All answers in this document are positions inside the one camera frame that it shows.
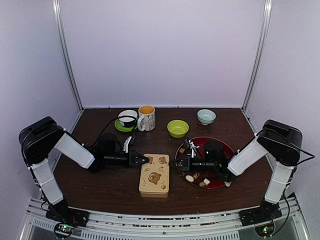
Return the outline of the bear print tin lid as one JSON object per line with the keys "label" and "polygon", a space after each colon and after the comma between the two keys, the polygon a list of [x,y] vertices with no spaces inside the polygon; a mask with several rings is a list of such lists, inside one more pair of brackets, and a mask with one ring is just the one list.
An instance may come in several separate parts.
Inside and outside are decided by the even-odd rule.
{"label": "bear print tin lid", "polygon": [[170,156],[167,154],[146,153],[149,163],[141,166],[139,192],[169,193]]}

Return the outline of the beige tin box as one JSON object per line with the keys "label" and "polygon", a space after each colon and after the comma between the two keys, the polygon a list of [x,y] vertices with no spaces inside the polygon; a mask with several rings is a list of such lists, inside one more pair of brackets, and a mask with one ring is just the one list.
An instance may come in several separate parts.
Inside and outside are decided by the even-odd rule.
{"label": "beige tin box", "polygon": [[167,198],[168,192],[140,192],[140,196],[143,198]]}

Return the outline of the round red tray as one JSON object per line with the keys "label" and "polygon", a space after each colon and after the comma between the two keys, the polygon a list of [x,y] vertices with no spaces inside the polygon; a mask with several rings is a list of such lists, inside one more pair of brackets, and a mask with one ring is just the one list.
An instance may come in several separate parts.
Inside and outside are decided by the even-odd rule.
{"label": "round red tray", "polygon": [[[229,160],[234,155],[233,150],[228,146],[226,143],[224,143],[221,140],[218,140],[224,148],[224,152],[226,155],[226,160],[222,166],[222,169],[218,170],[217,172],[192,172],[192,171],[186,171],[179,173],[180,176],[189,184],[191,184],[194,187],[198,187],[201,189],[207,189],[207,190],[213,190],[213,189],[219,189],[226,187],[225,182],[231,182],[233,180],[233,175],[230,173],[227,169]],[[175,159],[178,159],[184,155],[187,155],[187,151],[185,150],[183,154],[179,153],[180,149],[185,149],[183,143],[178,147],[176,153],[175,153]],[[186,180],[186,175],[193,176],[195,173],[200,173],[200,176],[198,179],[195,179],[193,182],[189,182]],[[203,180],[208,179],[210,181],[209,185],[205,185]]]}

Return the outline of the metal serving tongs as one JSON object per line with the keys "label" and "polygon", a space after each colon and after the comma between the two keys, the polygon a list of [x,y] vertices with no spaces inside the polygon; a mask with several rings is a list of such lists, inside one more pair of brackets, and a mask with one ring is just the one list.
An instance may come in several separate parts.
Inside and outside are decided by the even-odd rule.
{"label": "metal serving tongs", "polygon": [[225,184],[226,187],[230,187],[231,182],[226,182],[226,181],[225,181],[224,184]]}

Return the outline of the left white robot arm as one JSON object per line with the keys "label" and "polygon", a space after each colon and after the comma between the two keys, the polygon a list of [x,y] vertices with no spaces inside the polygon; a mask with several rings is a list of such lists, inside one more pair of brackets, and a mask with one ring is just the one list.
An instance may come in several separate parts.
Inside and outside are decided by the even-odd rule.
{"label": "left white robot arm", "polygon": [[19,133],[18,140],[22,158],[48,202],[48,211],[61,222],[69,221],[72,211],[49,162],[49,155],[53,150],[93,174],[108,167],[135,168],[150,162],[148,157],[130,149],[135,142],[132,134],[126,138],[120,150],[116,150],[116,145],[119,144],[117,136],[105,129],[101,130],[92,145],[86,146],[50,116],[24,128]]}

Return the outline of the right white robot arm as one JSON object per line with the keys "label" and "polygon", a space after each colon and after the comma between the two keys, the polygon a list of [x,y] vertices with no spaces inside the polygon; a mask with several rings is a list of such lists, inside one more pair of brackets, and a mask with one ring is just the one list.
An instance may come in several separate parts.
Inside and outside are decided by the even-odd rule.
{"label": "right white robot arm", "polygon": [[184,138],[185,152],[171,166],[180,172],[213,173],[225,184],[242,175],[261,158],[272,164],[272,175],[259,207],[255,208],[259,220],[268,220],[279,208],[279,201],[301,157],[302,132],[287,124],[269,119],[262,129],[241,149],[227,157],[218,140],[207,140],[203,153],[192,139]]}

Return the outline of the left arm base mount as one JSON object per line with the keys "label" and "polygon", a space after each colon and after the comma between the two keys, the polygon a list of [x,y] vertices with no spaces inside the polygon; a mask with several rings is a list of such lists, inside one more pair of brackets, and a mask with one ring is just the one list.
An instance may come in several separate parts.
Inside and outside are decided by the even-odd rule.
{"label": "left arm base mount", "polygon": [[45,217],[57,223],[53,227],[53,233],[59,239],[69,238],[77,227],[86,227],[90,213],[84,210],[68,208],[64,217],[53,209],[48,209]]}

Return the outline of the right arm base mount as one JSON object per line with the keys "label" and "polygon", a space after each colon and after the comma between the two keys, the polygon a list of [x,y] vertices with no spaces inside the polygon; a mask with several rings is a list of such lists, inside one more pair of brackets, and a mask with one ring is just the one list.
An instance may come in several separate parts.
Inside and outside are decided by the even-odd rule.
{"label": "right arm base mount", "polygon": [[280,210],[276,210],[275,213],[263,213],[259,207],[241,210],[238,214],[242,226],[253,225],[255,233],[262,238],[271,237],[276,232],[274,220],[282,216]]}

